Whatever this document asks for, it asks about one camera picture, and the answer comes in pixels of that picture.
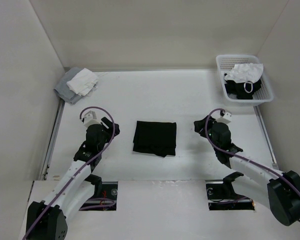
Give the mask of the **black tank top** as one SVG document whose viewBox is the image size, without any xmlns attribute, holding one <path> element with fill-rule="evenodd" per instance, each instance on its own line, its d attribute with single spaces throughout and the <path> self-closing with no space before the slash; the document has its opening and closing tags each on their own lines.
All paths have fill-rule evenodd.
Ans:
<svg viewBox="0 0 300 240">
<path fill-rule="evenodd" d="M 162 158 L 176 155 L 177 123 L 137 121 L 133 151 Z"/>
</svg>

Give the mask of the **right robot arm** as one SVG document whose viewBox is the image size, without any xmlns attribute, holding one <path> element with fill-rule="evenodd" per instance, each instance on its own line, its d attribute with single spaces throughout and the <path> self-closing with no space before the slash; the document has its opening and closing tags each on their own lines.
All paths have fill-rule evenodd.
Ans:
<svg viewBox="0 0 300 240">
<path fill-rule="evenodd" d="M 222 183 L 222 192 L 229 200 L 243 196 L 268 208 L 284 226 L 300 221 L 300 176 L 267 167 L 244 156 L 242 148 L 232 142 L 229 129 L 232 115 L 219 118 L 207 115 L 194 121 L 194 131 L 211 144 L 217 160 L 233 170 Z"/>
</svg>

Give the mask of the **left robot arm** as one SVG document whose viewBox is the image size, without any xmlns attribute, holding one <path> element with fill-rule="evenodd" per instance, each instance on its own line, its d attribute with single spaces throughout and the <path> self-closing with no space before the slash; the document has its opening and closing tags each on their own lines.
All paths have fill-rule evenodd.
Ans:
<svg viewBox="0 0 300 240">
<path fill-rule="evenodd" d="M 102 195 L 102 180 L 93 171 L 120 127 L 114 119 L 100 122 L 89 111 L 83 118 L 85 141 L 74 155 L 70 167 L 56 187 L 41 201 L 33 201 L 26 216 L 25 240 L 64 240 L 71 218 L 90 199 Z"/>
</svg>

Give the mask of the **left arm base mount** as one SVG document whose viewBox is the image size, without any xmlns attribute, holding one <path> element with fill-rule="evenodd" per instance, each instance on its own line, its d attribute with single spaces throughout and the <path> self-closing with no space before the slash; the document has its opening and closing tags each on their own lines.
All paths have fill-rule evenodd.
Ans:
<svg viewBox="0 0 300 240">
<path fill-rule="evenodd" d="M 100 190 L 90 197 L 80 211 L 116 211 L 118 182 L 103 182 Z"/>
</svg>

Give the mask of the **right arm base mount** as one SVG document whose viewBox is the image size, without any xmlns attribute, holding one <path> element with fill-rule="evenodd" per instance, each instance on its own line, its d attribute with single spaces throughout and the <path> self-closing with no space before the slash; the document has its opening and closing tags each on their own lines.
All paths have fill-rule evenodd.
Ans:
<svg viewBox="0 0 300 240">
<path fill-rule="evenodd" d="M 237 194 L 232 183 L 242 173 L 234 172 L 224 177 L 222 180 L 208 181 L 205 184 L 210 211 L 254 211 L 255 205 L 252 199 Z"/>
</svg>

